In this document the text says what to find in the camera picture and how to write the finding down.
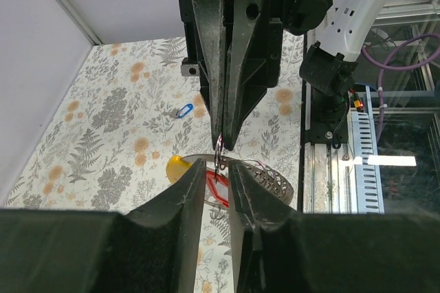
leaf pattern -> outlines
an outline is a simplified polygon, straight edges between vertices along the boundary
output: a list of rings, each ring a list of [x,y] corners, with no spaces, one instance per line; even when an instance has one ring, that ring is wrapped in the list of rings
hole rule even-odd
[[[303,39],[286,33],[283,41],[279,86],[267,91],[226,154],[262,160],[295,188]],[[180,73],[185,56],[183,38],[94,47],[5,206],[127,213],[169,187],[172,155],[212,153],[199,79]],[[163,115],[188,103],[195,108],[183,119]],[[196,291],[233,292],[226,211],[205,206],[199,248]]]

small blue object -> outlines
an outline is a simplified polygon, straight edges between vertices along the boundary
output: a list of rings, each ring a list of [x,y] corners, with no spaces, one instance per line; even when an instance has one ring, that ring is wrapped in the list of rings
hole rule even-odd
[[[177,118],[182,119],[183,117],[185,117],[188,113],[190,113],[192,110],[194,109],[194,105],[193,104],[186,104],[185,106],[183,106],[181,108],[181,110],[179,111],[179,116]]]

purple cable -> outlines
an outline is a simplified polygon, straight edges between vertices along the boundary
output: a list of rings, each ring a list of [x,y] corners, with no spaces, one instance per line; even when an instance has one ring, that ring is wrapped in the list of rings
hole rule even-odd
[[[398,51],[400,51],[401,49],[406,47],[408,44],[415,42],[415,41],[418,41],[420,39],[424,39],[426,37],[435,37],[439,40],[439,46],[437,48],[437,51],[434,52],[434,54],[432,54],[429,58],[425,59],[424,61],[422,61],[420,63],[410,65],[410,66],[388,66],[388,63],[394,57],[394,55],[396,55],[396,53]],[[379,142],[380,135],[382,134],[382,130],[384,128],[384,91],[382,90],[382,78],[384,76],[385,69],[389,69],[391,71],[408,71],[408,70],[420,68],[424,65],[429,64],[434,59],[436,59],[436,57],[438,57],[438,55],[440,55],[440,34],[433,34],[433,33],[423,34],[423,35],[417,36],[411,40],[407,40],[407,41],[403,42],[401,45],[396,47],[392,52],[390,52],[390,54],[386,57],[383,64],[375,61],[373,59],[373,57],[371,57],[369,55],[369,53],[366,51],[365,47],[362,47],[361,53],[364,55],[364,57],[367,61],[369,61],[374,66],[377,66],[381,69],[379,71],[379,77],[377,78],[377,92],[379,94],[379,124],[378,124],[377,130],[376,130],[376,140]]]

